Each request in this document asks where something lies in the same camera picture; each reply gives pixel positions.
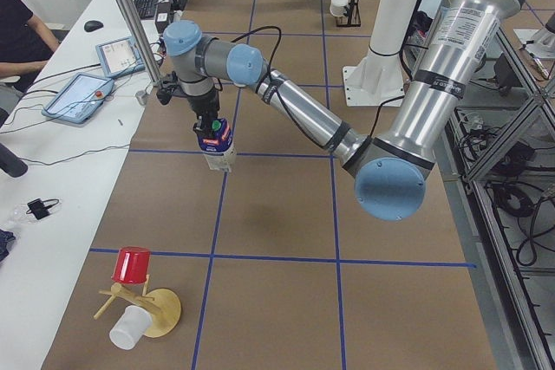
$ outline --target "person's arm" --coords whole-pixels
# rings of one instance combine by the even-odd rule
[[[40,17],[38,17],[37,15],[33,15],[27,21],[27,24],[41,37],[41,39],[44,41],[44,43],[48,45],[52,52],[55,52],[58,49],[60,43],[58,42],[52,31],[49,29],[49,27],[44,24]]]
[[[0,78],[36,73],[42,70],[47,62],[48,61],[0,62]]]

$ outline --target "red cup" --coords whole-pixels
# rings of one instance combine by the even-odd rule
[[[143,247],[122,247],[115,263],[112,280],[119,283],[135,284],[147,280],[150,250]]]

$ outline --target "light blue joint cap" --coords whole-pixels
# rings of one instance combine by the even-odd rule
[[[195,48],[202,38],[202,31],[193,21],[178,21],[164,30],[167,54],[178,56]]]
[[[382,220],[412,216],[426,194],[419,169],[399,158],[379,158],[362,167],[355,179],[355,194],[365,211]]]
[[[264,58],[258,49],[240,43],[229,51],[227,74],[235,84],[249,86],[258,81],[263,63]]]

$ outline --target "robotic arm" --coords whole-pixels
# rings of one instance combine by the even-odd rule
[[[285,75],[269,70],[258,49],[204,36],[191,21],[173,23],[164,33],[175,73],[159,99],[167,104],[172,95],[186,97],[197,114],[193,130],[201,147],[229,146],[231,133],[218,119],[212,77],[247,86],[341,161],[368,213],[400,220],[420,207],[435,163],[435,141],[500,22],[515,15],[524,1],[449,0],[392,127],[374,138],[357,133]]]

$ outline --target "computer mouse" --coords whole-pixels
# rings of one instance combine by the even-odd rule
[[[97,30],[104,27],[104,23],[100,21],[86,21],[85,22],[85,32],[92,32],[93,30]]]

